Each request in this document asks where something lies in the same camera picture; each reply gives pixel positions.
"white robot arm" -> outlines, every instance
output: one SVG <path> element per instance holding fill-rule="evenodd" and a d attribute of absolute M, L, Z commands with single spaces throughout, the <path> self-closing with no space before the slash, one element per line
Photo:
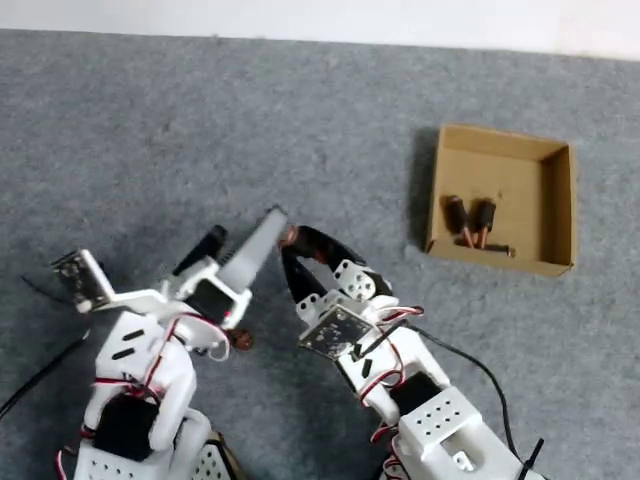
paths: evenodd
<path fill-rule="evenodd" d="M 372 441 L 395 433 L 381 480 L 543 479 L 531 471 L 535 458 L 524 465 L 451 385 L 419 332 L 429 334 L 403 320 L 420 307 L 399 307 L 379 274 L 318 230 L 292 228 L 281 247 L 297 314 L 308 327 L 300 345 L 334 361 L 362 405 L 380 415 Z M 327 264 L 339 289 L 327 291 L 298 257 Z"/>
<path fill-rule="evenodd" d="M 221 261 L 226 232 L 216 226 L 147 290 L 116 293 L 87 250 L 54 263 L 80 312 L 124 309 L 96 358 L 75 480 L 238 478 L 222 444 L 208 441 L 207 417 L 189 407 L 196 390 L 189 354 L 226 360 L 227 331 L 244 315 L 251 283 L 285 226 L 284 213 L 270 210 Z"/>

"white wall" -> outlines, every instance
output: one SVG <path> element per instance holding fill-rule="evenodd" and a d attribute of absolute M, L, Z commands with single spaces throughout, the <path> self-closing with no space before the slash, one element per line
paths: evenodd
<path fill-rule="evenodd" d="M 0 0 L 0 28 L 497 48 L 640 60 L 637 0 Z"/>

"open cardboard box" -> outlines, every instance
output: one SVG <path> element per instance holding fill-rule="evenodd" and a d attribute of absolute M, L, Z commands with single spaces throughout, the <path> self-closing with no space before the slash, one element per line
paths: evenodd
<path fill-rule="evenodd" d="M 440 130 L 427 231 L 436 257 L 560 275 L 575 265 L 575 167 L 564 142 L 481 127 L 445 125 Z M 496 203 L 488 243 L 515 248 L 504 253 L 459 246 L 448 228 L 445 205 L 457 195 L 474 219 L 474 206 Z"/>

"black wire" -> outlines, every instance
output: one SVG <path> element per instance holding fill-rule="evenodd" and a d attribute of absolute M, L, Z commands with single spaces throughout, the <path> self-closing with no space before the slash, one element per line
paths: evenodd
<path fill-rule="evenodd" d="M 45 365 L 39 372 L 37 372 L 33 377 L 31 377 L 27 382 L 22 385 L 18 389 L 16 393 L 14 393 L 9 400 L 7 400 L 0 407 L 0 421 L 9 413 L 9 411 L 18 403 L 22 397 L 24 397 L 29 390 L 35 387 L 44 377 L 50 374 L 58 365 L 62 363 L 62 361 L 67 358 L 70 354 L 72 354 L 75 350 L 77 350 L 87 339 L 89 336 L 89 330 L 80 337 L 79 339 L 73 341 L 69 344 L 64 350 L 62 350 L 58 355 L 54 357 L 47 365 Z"/>
<path fill-rule="evenodd" d="M 73 305 L 73 302 L 69 300 L 65 300 L 55 295 L 50 294 L 49 292 L 41 289 L 31 280 L 29 280 L 24 275 L 20 275 L 20 278 L 24 283 L 26 283 L 34 292 L 39 293 L 47 297 L 49 300 L 52 300 L 57 303 L 61 303 L 63 305 Z M 71 344 L 69 344 L 64 350 L 62 350 L 58 355 L 56 355 L 53 360 L 51 360 L 47 365 L 45 365 L 40 371 L 38 371 L 35 375 L 33 375 L 29 380 L 25 382 L 12 396 L 0 407 L 0 421 L 9 413 L 9 411 L 31 390 L 35 387 L 40 381 L 50 374 L 58 365 L 62 363 L 62 361 L 67 358 L 70 354 L 72 354 L 75 350 L 77 350 L 87 339 L 89 336 L 89 330 L 85 332 L 85 334 L 74 340 Z"/>
<path fill-rule="evenodd" d="M 360 353 L 356 354 L 355 355 L 356 358 L 358 360 L 360 360 L 361 358 L 364 358 L 367 355 L 369 355 L 376 348 L 378 348 L 382 342 L 384 342 L 387 338 L 389 338 L 389 336 L 393 332 L 395 332 L 401 326 L 406 325 L 407 323 L 408 323 L 408 321 L 406 319 L 398 320 L 397 322 L 395 322 L 393 325 L 391 325 L 391 327 L 389 327 L 387 330 L 385 330 L 378 338 L 376 338 L 376 340 L 371 345 L 369 345 L 365 350 L 363 350 Z"/>
<path fill-rule="evenodd" d="M 542 445 L 544 445 L 544 440 L 541 438 L 540 440 L 538 440 L 538 443 L 536 443 L 536 446 L 533 449 L 533 453 L 531 454 L 529 459 L 522 464 L 522 470 L 520 470 L 518 480 L 524 480 L 529 473 L 529 470 L 533 468 L 533 464 L 536 463 L 536 458 L 538 458 L 538 454 L 540 453 L 540 450 L 542 450 Z"/>
<path fill-rule="evenodd" d="M 502 387 L 500 386 L 500 383 L 498 383 L 498 379 L 495 377 L 493 372 L 489 370 L 489 368 L 484 363 L 482 363 L 480 360 L 478 360 L 474 356 L 469 355 L 466 352 L 463 352 L 462 350 L 454 347 L 453 345 L 449 345 L 448 343 L 443 342 L 439 338 L 431 335 L 426 330 L 423 330 L 420 327 L 416 327 L 415 325 L 412 325 L 410 323 L 407 323 L 406 327 L 410 328 L 415 332 L 418 332 L 420 335 L 422 335 L 428 340 L 431 340 L 433 343 L 444 348 L 445 350 L 449 350 L 451 353 L 455 353 L 456 355 L 469 360 L 471 363 L 476 365 L 484 373 L 487 374 L 487 376 L 491 380 L 491 383 L 493 383 L 493 386 L 495 387 L 496 392 L 498 392 L 498 397 L 500 397 L 500 403 L 502 404 L 502 421 L 504 423 L 504 433 L 507 437 L 507 446 L 509 447 L 509 450 L 511 450 L 511 453 L 513 453 L 516 456 L 516 458 L 522 463 L 522 460 L 520 459 L 520 455 L 518 455 L 518 451 L 516 450 L 516 445 L 513 442 L 513 435 L 511 434 L 511 423 L 509 422 L 509 407 L 507 405 L 507 398 L 504 394 L 504 391 L 502 390 Z"/>
<path fill-rule="evenodd" d="M 60 298 L 60 297 L 56 297 L 55 295 L 47 292 L 46 290 L 43 290 L 42 288 L 40 288 L 39 286 L 37 286 L 35 283 L 33 283 L 31 280 L 29 280 L 27 277 L 25 277 L 24 275 L 20 275 L 20 278 L 22 279 L 22 281 L 24 283 L 27 284 L 27 286 L 29 288 L 31 288 L 31 290 L 33 290 L 34 292 L 47 297 L 49 300 L 57 302 L 57 303 L 61 303 L 62 305 L 73 305 L 73 302 L 71 300 L 66 300 L 64 298 Z"/>

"gray carpet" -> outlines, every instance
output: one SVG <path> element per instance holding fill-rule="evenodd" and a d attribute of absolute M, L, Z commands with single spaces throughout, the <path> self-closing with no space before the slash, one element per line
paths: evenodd
<path fill-rule="evenodd" d="M 437 129 L 462 122 L 568 140 L 579 167 L 579 264 L 559 279 L 427 257 Z M 0 32 L 0 398 L 86 327 L 29 290 L 91 248 L 120 289 L 169 271 L 214 222 L 239 238 L 264 209 L 353 246 L 425 305 L 420 325 L 502 381 L 523 455 L 552 479 L 635 479 L 640 449 L 640 65 L 407 47 Z M 383 448 L 303 330 L 273 257 L 244 326 L 255 349 L 197 359 L 195 406 L 259 480 L 366 480 Z M 89 345 L 0 425 L 0 477 L 52 478 L 74 442 Z M 487 379 L 434 347 L 502 435 Z"/>

